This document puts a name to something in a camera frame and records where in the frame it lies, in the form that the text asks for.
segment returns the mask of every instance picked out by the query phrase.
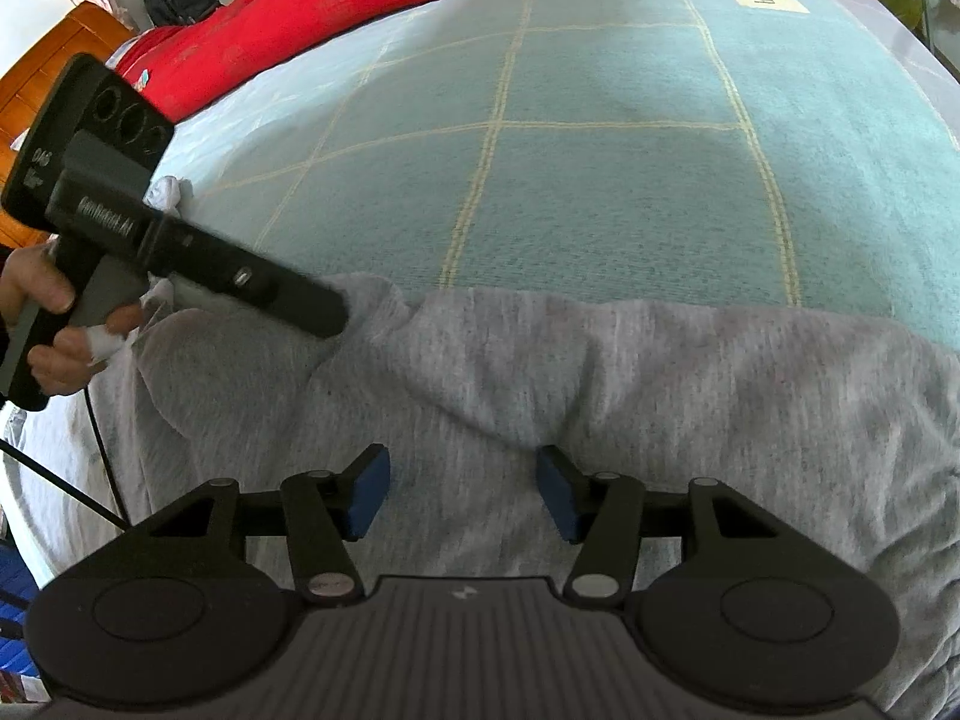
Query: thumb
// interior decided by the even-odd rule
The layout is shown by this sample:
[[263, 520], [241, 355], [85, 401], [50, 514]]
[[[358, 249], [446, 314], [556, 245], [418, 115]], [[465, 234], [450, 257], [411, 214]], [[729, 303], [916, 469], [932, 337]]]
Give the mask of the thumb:
[[54, 267], [45, 245], [11, 252], [0, 274], [0, 313], [8, 326], [16, 323], [27, 298], [53, 314], [73, 305], [73, 287]]

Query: hand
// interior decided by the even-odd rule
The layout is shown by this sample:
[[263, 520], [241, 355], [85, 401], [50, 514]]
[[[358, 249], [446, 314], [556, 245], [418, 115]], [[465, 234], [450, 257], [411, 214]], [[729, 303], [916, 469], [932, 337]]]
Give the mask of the hand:
[[[28, 298], [53, 314], [69, 311], [76, 298], [66, 276], [48, 258], [46, 245], [18, 248], [0, 271], [0, 316], [8, 329], [16, 325]], [[107, 331], [126, 338], [142, 322], [139, 303], [123, 306], [107, 317]], [[105, 362], [90, 365], [92, 356], [82, 327], [64, 327], [54, 337], [53, 346], [34, 346], [27, 362], [47, 395], [74, 394], [107, 367]]]

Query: silver screw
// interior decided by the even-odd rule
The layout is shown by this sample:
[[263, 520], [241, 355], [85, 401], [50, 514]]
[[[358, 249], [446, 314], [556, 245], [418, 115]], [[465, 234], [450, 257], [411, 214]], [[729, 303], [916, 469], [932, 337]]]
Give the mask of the silver screw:
[[610, 598], [620, 589], [620, 583], [606, 574], [584, 574], [573, 580], [573, 591], [581, 598]]
[[347, 574], [328, 571], [311, 577], [306, 586], [310, 592], [320, 598], [341, 598], [352, 593], [356, 582]]
[[253, 271], [249, 268], [241, 268], [237, 271], [236, 276], [233, 276], [233, 283], [237, 287], [242, 287], [251, 279], [251, 276], [253, 276]]

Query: ribbed gray panel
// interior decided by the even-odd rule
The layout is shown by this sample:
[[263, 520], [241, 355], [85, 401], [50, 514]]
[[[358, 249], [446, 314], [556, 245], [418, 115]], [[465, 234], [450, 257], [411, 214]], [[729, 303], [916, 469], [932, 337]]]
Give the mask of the ribbed gray panel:
[[[613, 615], [570, 608], [540, 579], [385, 579], [361, 605], [307, 615], [269, 669], [214, 701], [149, 715], [62, 701], [40, 714], [127, 717], [764, 720], [684, 693], [656, 672]], [[860, 702], [816, 717], [882, 714]]]

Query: wrinkled gray cloth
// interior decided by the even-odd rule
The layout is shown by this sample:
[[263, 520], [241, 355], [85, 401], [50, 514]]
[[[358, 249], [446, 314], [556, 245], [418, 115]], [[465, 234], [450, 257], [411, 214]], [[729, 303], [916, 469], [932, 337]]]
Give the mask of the wrinkled gray cloth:
[[[686, 490], [715, 476], [864, 570], [901, 646], [867, 690], [895, 718], [956, 701], [960, 362], [888, 320], [447, 290], [411, 305], [373, 276], [333, 280], [352, 320], [316, 341], [252, 310], [173, 311], [93, 388], [134, 519], [232, 476], [276, 488], [389, 447], [392, 488], [349, 552], [380, 573], [550, 574], [560, 540], [533, 452]], [[637, 586], [680, 558], [647, 541]], [[283, 584], [280, 539], [251, 561]]]

